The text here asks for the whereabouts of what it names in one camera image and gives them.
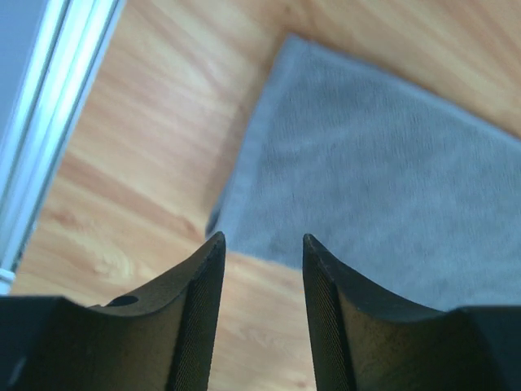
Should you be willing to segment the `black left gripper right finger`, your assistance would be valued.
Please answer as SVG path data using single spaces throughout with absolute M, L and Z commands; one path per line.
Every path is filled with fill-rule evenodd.
M 434 310 L 367 279 L 312 235 L 302 272 L 317 389 L 519 389 L 519 307 Z

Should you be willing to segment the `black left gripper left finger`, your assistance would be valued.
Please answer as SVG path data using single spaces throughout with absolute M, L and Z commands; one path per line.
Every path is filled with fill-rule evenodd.
M 205 390 L 225 271 L 225 236 L 106 305 L 1 299 L 4 390 Z

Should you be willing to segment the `grey terry towel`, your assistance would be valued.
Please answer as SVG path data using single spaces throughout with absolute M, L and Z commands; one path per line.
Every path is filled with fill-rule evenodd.
M 438 310 L 520 302 L 520 141 L 366 62 L 290 36 L 208 219 L 291 268 L 314 235 Z

